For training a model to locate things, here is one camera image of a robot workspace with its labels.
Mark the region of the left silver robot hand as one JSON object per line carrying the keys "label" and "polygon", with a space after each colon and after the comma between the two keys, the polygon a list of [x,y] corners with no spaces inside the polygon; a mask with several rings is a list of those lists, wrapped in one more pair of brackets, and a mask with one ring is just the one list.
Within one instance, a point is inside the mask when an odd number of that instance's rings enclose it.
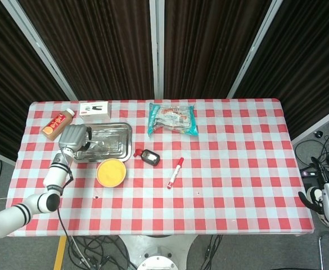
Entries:
{"label": "left silver robot hand", "polygon": [[59,147],[72,152],[87,151],[91,145],[92,128],[84,124],[70,124],[65,127],[59,139]]}

